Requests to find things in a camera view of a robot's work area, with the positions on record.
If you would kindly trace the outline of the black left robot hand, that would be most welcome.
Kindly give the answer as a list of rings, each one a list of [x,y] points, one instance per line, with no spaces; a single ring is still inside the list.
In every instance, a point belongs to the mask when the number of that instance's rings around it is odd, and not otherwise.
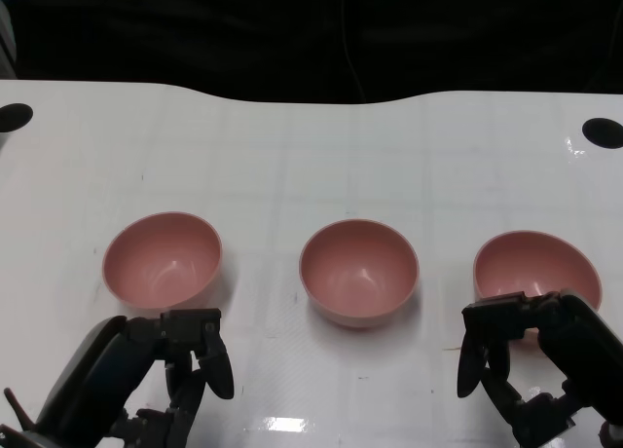
[[[225,400],[235,395],[220,319],[218,309],[197,309],[99,323],[28,431],[58,447],[95,447],[105,437],[127,447],[185,446],[204,391]],[[140,409],[130,417],[125,405],[157,361],[165,366],[168,407]]]

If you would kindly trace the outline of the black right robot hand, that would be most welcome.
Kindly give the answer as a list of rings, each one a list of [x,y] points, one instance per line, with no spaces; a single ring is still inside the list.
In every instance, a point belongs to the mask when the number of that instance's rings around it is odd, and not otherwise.
[[[583,298],[567,289],[529,297],[523,292],[480,300],[462,311],[465,334],[457,394],[482,386],[523,447],[541,447],[574,425],[580,409],[604,419],[604,447],[622,444],[622,343]],[[510,385],[509,344],[536,329],[543,353],[565,375],[563,395],[524,400]]]

